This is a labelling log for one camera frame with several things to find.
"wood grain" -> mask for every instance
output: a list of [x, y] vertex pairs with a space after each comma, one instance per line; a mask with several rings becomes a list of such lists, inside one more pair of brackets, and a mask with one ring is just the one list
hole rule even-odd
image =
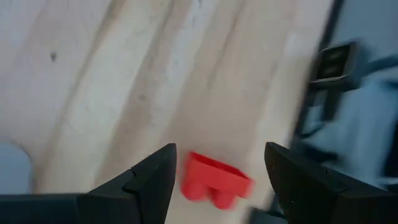
[[[42, 167], [37, 191], [88, 191], [176, 142], [167, 223], [242, 223], [263, 207], [265, 142], [289, 142], [332, 0], [103, 0], [84, 3], [92, 17], [65, 2], [36, 6], [2, 62], [0, 134]], [[63, 4], [77, 16], [58, 19]], [[186, 200], [189, 150], [248, 173], [253, 195], [232, 212]]]

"light wooden surface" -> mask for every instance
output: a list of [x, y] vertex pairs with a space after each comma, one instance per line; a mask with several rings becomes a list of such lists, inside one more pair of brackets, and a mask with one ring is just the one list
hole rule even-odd
[[265, 142], [289, 142], [332, 0], [6, 2], [0, 137], [26, 149], [37, 192], [88, 191], [176, 142], [178, 166], [195, 150], [256, 185], [220, 211], [186, 200], [179, 170], [167, 223], [267, 203]]

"wooden table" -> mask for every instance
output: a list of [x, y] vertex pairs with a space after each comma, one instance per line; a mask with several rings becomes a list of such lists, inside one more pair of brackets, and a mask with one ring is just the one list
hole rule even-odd
[[6, 0], [0, 137], [35, 190], [85, 192], [168, 142], [255, 181], [232, 211], [179, 191], [167, 223], [242, 223], [271, 195], [266, 141], [287, 145], [332, 0]]

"red plastic block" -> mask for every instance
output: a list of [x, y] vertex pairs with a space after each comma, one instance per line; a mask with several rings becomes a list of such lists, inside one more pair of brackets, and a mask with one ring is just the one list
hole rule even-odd
[[253, 180], [222, 162], [190, 152], [181, 191], [193, 201], [209, 196], [220, 209], [231, 208], [236, 196], [247, 197]]

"gray floor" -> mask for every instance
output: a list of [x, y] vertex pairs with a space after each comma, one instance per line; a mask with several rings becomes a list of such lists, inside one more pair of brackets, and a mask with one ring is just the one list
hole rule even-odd
[[[346, 0], [331, 45], [360, 39], [372, 60], [398, 54], [397, 12], [396, 0]], [[398, 90], [387, 84], [392, 80], [398, 82], [398, 68], [364, 78], [360, 89], [344, 95], [336, 121], [307, 140], [343, 158], [336, 170], [382, 188], [380, 173], [398, 118]], [[306, 129], [318, 122], [319, 109], [310, 110]]]
[[32, 192], [32, 166], [27, 154], [9, 142], [0, 142], [0, 195]]

